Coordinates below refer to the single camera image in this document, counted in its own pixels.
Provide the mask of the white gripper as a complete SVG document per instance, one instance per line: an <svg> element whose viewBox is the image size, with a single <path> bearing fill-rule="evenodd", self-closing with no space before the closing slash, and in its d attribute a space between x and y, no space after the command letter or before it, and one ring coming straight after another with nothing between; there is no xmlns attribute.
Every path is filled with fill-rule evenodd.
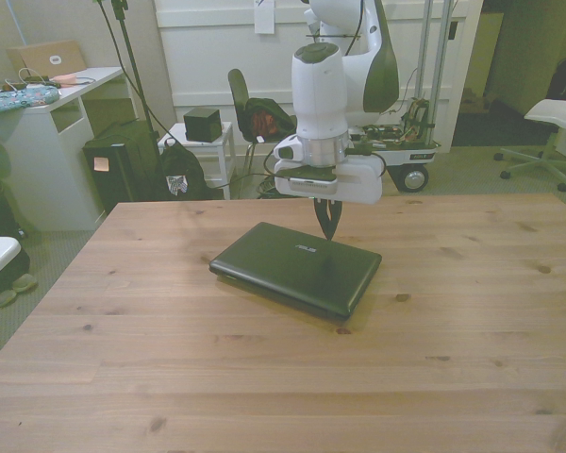
<svg viewBox="0 0 566 453"><path fill-rule="evenodd" d="M327 240L337 230L342 202L375 203L382 194L383 161L377 157L349 157L336 166L314 167L279 160L275 187L282 194L312 197L320 228Z"/></svg>

